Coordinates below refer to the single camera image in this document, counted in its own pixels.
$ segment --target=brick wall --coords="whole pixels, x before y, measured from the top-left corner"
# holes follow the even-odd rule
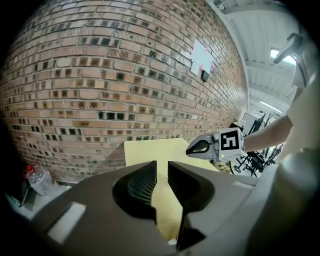
[[[190,72],[195,38],[214,58],[207,82]],[[124,141],[228,127],[247,87],[204,0],[51,0],[11,46],[0,96],[22,157],[75,182],[125,166]]]

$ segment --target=whiteboard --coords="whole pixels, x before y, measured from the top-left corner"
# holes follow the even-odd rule
[[[252,125],[254,124],[255,120],[258,120],[258,119],[256,117],[254,117],[253,115],[250,115],[248,113],[244,113],[242,120],[245,121],[245,125],[244,125],[244,128],[243,128],[242,132],[245,135],[248,135],[248,133],[250,132],[250,129],[251,129]]]
[[[214,57],[212,57],[208,52],[208,49],[205,48],[202,43],[195,39],[191,53],[191,60],[209,74]]]

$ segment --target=white ceiling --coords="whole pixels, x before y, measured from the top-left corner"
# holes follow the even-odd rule
[[[216,6],[220,5],[244,57],[249,86],[249,111],[252,114],[259,114],[259,111],[278,113],[260,103],[263,101],[285,113],[296,92],[296,86],[292,85],[295,65],[285,61],[274,64],[270,51],[272,48],[281,49],[291,33],[298,33],[298,22],[284,5],[275,1],[212,2]]]

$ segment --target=plastic bottle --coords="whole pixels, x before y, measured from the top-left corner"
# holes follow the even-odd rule
[[[29,164],[23,173],[23,177],[29,181],[30,186],[41,196],[47,197],[59,190],[59,185],[55,184],[49,171],[38,163],[36,165]]]

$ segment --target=yellow sheet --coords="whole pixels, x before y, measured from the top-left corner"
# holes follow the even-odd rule
[[[186,156],[188,143],[183,138],[135,140],[124,143],[126,166],[157,161],[157,183],[151,205],[156,209],[157,227],[167,241],[179,234],[182,206],[168,184],[168,161],[218,170],[207,160]]]

